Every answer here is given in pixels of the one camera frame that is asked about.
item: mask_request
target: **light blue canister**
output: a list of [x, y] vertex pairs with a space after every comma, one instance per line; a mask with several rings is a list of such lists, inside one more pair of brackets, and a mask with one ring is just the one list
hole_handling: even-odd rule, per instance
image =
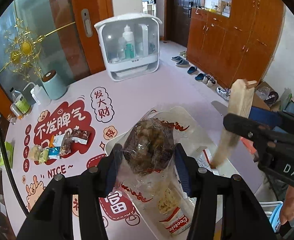
[[61, 98], [67, 92], [67, 86], [55, 70], [50, 70], [42, 77], [42, 83], [51, 100]]

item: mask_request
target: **blue slipper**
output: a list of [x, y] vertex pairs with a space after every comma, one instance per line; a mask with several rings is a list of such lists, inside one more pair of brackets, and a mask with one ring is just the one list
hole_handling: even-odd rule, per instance
[[176, 63], [176, 66], [178, 66], [178, 67], [186, 67], [188, 65], [189, 65], [189, 62], [186, 61], [185, 59], [182, 59], [178, 63]]
[[181, 56], [176, 56], [176, 57], [172, 57], [171, 60], [179, 62], [181, 61], [183, 58]]
[[201, 80], [204, 79], [205, 76], [206, 76], [206, 74], [204, 74], [204, 73], [200, 73], [200, 74], [198, 74], [198, 75], [195, 77], [195, 79], [196, 79], [197, 81], [201, 81]]
[[192, 67], [190, 67], [190, 68], [188, 69], [187, 73], [188, 73], [188, 74], [192, 74], [192, 73], [194, 73], [195, 71], [197, 71], [197, 68], [196, 68], [195, 66], [192, 66]]

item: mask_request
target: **green snack bag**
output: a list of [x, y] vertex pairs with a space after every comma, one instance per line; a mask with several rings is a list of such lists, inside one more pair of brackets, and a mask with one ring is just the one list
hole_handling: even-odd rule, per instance
[[39, 155], [39, 164], [45, 163], [48, 160], [48, 154], [49, 154], [48, 149], [45, 149], [40, 153], [40, 155]]
[[[5, 147], [6, 147], [6, 151], [7, 151], [7, 155], [8, 155], [10, 168], [12, 168], [13, 146], [12, 146], [11, 143], [5, 142]], [[0, 166], [2, 166], [2, 165], [4, 165], [4, 161], [3, 161], [2, 153], [1, 153], [1, 150], [0, 150]]]

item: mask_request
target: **glass door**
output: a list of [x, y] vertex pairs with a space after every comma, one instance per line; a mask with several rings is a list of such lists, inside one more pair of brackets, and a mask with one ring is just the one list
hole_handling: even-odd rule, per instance
[[[93, 27], [100, 7], [99, 0], [14, 0], [7, 7], [0, 17], [2, 115], [10, 113], [12, 87], [42, 85], [50, 70], [69, 85], [105, 69]], [[31, 88], [23, 94], [33, 104]]]

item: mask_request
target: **gold ornament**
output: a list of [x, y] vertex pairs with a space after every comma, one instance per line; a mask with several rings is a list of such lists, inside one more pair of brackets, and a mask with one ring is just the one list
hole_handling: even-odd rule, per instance
[[30, 68], [33, 68], [34, 74], [41, 78], [41, 68], [38, 66], [39, 54], [41, 51], [40, 43], [50, 34], [72, 24], [75, 24], [75, 22], [62, 26], [46, 35], [38, 36], [28, 27], [24, 27], [23, 20], [17, 17], [16, 24], [14, 25], [17, 30], [16, 35], [12, 38], [12, 34], [9, 31], [5, 32], [4, 37], [9, 41], [9, 46], [5, 50], [5, 52], [9, 54], [9, 62], [4, 65], [0, 73], [8, 67], [10, 71], [22, 75], [23, 80], [29, 82], [29, 71]]

